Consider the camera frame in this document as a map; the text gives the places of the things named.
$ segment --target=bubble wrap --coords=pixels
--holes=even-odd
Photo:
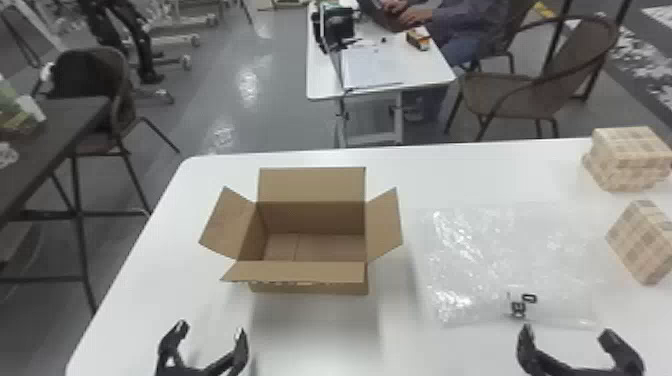
[[[8,143],[0,142],[0,170],[19,160],[19,153]]]
[[[592,293],[606,283],[593,243],[603,233],[567,204],[460,208],[419,214],[416,252],[430,309],[445,325],[526,320],[592,328]],[[534,294],[525,317],[512,302]]]

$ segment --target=gray shirt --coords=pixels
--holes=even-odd
[[[432,12],[427,30],[442,46],[457,36],[486,37],[506,21],[511,0],[442,0]],[[415,5],[427,0],[410,0]]]

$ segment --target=brown chair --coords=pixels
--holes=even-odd
[[[77,161],[84,157],[120,157],[124,161],[124,165],[131,181],[140,197],[143,209],[147,214],[151,214],[152,210],[142,187],[140,186],[140,181],[133,170],[133,166],[129,159],[130,153],[124,146],[123,139],[131,133],[137,125],[145,124],[176,153],[179,154],[180,150],[156,125],[149,121],[149,119],[137,115],[132,97],[133,87],[130,81],[129,65],[126,57],[121,54],[121,52],[111,47],[102,46],[81,50],[69,50],[58,57],[52,68],[52,72],[58,72],[58,69],[72,69],[71,66],[74,64],[77,64],[78,67],[81,64],[82,70],[86,69],[89,71],[87,73],[87,78],[91,77],[93,74],[97,79],[96,81],[100,82],[87,85],[86,82],[82,83],[78,80],[78,85],[74,85],[74,88],[68,87],[59,89],[58,86],[67,85],[59,83],[59,80],[55,77],[56,74],[54,74],[54,89],[47,93],[48,97],[59,98],[106,95],[111,99],[108,121],[105,122],[103,126],[98,127],[86,136],[84,140],[77,145],[76,153],[71,157],[75,206],[78,206],[81,202]],[[85,216],[133,216],[142,214],[137,211],[83,211],[83,213]]]
[[[616,24],[598,16],[564,16],[530,23],[518,32],[539,26],[580,20],[557,54],[538,77],[515,74],[469,72],[460,78],[450,126],[462,100],[480,123],[475,142],[481,141],[496,117],[533,119],[537,137],[542,137],[541,120],[552,124],[553,136],[559,137],[558,123],[553,115],[564,106],[585,79],[599,69],[606,54],[618,39]]]
[[[493,32],[492,37],[488,38],[477,57],[468,67],[464,67],[467,72],[478,69],[480,71],[481,60],[492,59],[496,57],[506,57],[509,62],[509,72],[516,73],[516,61],[509,49],[513,40],[518,34],[518,30],[525,21],[527,13],[537,0],[509,0],[509,9],[506,13],[506,22]]]

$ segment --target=paper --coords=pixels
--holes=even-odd
[[[343,88],[371,89],[400,85],[400,69],[385,46],[352,47],[341,51]]]

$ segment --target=stack of wooden blocks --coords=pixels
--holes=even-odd
[[[672,269],[672,221],[649,200],[628,205],[607,242],[642,284],[656,284]]]
[[[672,150],[649,128],[598,128],[584,167],[600,188],[638,192],[670,175]]]

